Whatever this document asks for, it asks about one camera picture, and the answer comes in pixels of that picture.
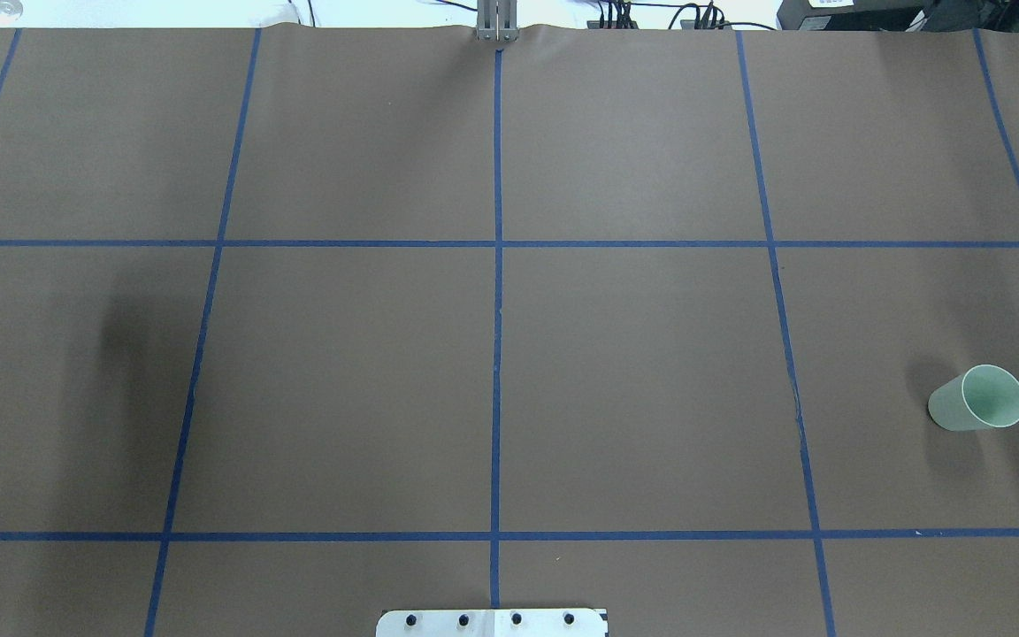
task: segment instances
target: black device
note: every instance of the black device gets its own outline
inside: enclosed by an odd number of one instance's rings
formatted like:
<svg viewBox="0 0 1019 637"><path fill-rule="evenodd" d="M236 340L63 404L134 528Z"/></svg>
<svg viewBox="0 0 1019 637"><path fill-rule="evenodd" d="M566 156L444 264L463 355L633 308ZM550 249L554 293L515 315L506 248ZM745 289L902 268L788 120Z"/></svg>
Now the black device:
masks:
<svg viewBox="0 0 1019 637"><path fill-rule="evenodd" d="M906 31L923 0L854 0L814 7L808 0L782 0L776 19L786 31Z"/></svg>
<svg viewBox="0 0 1019 637"><path fill-rule="evenodd" d="M926 0L922 31L1019 31L1019 0Z"/></svg>

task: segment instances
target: cup rim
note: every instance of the cup rim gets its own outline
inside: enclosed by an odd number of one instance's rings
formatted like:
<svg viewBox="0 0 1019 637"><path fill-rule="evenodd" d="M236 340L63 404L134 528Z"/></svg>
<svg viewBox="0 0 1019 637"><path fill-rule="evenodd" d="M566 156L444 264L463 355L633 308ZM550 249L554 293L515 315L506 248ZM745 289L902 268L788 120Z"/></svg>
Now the cup rim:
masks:
<svg viewBox="0 0 1019 637"><path fill-rule="evenodd" d="M1012 420L1011 423L1008 423L1007 425L995 425L994 423L990 423L987 420L985 420L982 417L980 417L977 414L975 414L974 413L974 408L970 407L969 406L969 402L966 400L966 380L969 379L969 375L973 374L973 372L978 371L978 370L986 370L986 368L987 368L987 370L997 370L999 372L1002 372L1004 375L1008 376L1008 378L1011 379L1012 382L1016 383L1016 389L1019 391L1019 380L1016 379L1016 376L1012 375L1012 372L1009 372L1009 370L1006 370L1006 368L1004 368L1004 367L990 366L987 363L982 363L981 366L970 367L969 370L966 370L965 374L962 375L962 388L960 388L960 391L962 391L962 404L966 406L966 411L969 412L970 416L973 416L974 419L977 419L978 423L982 423L986 427L994 427L996 430L1003 430L1003 428L1012 427L1016 423L1019 423L1019 414L1017 414L1016 418L1014 420Z"/></svg>

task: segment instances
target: metal plate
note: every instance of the metal plate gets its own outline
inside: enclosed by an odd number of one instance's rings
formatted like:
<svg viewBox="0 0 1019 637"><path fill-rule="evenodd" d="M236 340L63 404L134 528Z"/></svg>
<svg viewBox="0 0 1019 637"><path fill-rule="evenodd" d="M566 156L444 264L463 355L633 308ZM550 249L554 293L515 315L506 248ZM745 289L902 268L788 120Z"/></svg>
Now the metal plate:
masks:
<svg viewBox="0 0 1019 637"><path fill-rule="evenodd" d="M593 608L437 609L390 612L376 637L606 637L607 612Z"/></svg>

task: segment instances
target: plastic cup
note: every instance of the plastic cup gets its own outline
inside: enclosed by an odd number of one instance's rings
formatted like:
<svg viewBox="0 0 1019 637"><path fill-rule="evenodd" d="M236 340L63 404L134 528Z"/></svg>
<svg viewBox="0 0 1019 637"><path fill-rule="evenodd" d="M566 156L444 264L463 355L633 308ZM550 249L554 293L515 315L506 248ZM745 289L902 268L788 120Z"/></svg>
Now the plastic cup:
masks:
<svg viewBox="0 0 1019 637"><path fill-rule="evenodd" d="M998 366L971 367L937 387L926 408L952 432L1012 427L1019 422L1019 382Z"/></svg>

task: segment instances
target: metal post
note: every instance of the metal post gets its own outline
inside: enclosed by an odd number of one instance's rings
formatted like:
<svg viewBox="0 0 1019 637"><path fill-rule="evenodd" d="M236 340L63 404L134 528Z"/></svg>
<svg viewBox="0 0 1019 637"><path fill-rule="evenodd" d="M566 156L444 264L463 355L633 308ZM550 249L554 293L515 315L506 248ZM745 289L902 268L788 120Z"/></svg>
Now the metal post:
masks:
<svg viewBox="0 0 1019 637"><path fill-rule="evenodd" d="M478 40L518 40L518 0L478 0Z"/></svg>

